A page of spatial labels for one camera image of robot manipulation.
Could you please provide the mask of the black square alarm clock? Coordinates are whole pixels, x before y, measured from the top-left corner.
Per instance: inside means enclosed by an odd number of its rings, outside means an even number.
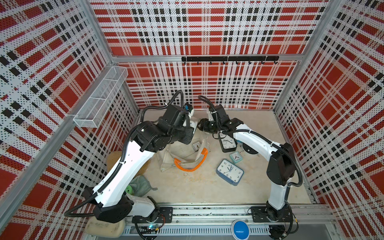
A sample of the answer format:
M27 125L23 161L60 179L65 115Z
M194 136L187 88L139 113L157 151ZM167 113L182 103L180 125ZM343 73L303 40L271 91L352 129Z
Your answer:
M237 141L229 135L219 133L219 143L223 153L232 153L237 150Z

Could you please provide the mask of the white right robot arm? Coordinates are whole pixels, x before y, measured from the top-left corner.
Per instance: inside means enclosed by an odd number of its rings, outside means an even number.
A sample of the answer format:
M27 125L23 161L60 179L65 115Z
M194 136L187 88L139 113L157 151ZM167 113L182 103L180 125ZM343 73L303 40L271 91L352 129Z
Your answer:
M278 222L289 208L290 189L303 185L303 174L293 147L262 136L237 118L230 119L221 105L211 105L207 113L209 117L200 121L199 130L217 134L220 140L228 136L234 141L240 141L243 146L256 151L268 161L266 174L271 181L271 190L266 203L266 214L269 221Z

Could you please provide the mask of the dark blue plastic clock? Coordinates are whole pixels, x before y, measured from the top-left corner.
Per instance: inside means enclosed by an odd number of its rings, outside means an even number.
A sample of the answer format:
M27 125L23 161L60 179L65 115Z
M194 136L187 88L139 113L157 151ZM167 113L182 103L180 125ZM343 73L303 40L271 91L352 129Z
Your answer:
M244 171L241 168L228 160L221 161L216 168L216 173L220 178L233 186L237 186L244 175Z

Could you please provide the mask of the beige canvas bag orange handles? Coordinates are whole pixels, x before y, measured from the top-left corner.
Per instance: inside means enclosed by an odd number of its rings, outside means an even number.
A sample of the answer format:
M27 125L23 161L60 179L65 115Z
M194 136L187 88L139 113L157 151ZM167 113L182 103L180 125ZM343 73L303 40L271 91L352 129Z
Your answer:
M195 152L193 143L200 142L201 147L198 152ZM194 172L199 169L207 160L210 153L210 144L206 133L197 129L192 138L192 141L185 145L180 142L175 142L167 145L164 150L155 154L158 160L160 171L165 172L172 168L177 168L184 172Z

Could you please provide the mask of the mint green small clock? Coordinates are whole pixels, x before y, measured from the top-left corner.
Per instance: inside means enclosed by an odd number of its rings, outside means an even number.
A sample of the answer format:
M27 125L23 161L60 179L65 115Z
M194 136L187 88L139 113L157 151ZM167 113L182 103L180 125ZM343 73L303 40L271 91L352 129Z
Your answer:
M243 157L239 152L236 151L230 154L230 159L234 164L238 164L243 160Z

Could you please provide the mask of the small clear square clock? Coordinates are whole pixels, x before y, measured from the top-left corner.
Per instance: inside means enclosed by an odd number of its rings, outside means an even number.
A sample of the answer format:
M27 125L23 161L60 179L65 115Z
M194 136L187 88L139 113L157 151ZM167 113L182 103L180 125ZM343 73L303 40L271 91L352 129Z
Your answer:
M200 142L193 143L192 147L195 152L198 152L201 147L201 143Z

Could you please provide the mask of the white round clock black back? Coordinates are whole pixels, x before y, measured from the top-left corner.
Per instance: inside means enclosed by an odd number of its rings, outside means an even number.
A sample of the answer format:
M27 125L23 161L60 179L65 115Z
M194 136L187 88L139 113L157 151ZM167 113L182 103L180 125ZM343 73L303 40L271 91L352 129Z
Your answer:
M250 155L257 155L259 152L256 151L255 149L251 148L250 146L248 146L247 144L243 143L243 149L246 153L250 154Z

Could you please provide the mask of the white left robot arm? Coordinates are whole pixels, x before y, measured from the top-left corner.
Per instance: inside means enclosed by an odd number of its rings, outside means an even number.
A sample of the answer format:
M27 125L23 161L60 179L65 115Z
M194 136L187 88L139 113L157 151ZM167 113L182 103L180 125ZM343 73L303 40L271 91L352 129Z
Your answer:
M85 200L67 210L68 218L95 217L99 221L117 223L138 208L138 201L129 197L126 187L141 167L167 145L180 142L188 145L196 131L191 118L194 108L168 105L158 121L143 121L133 127L124 142L122 156L105 178L84 190Z

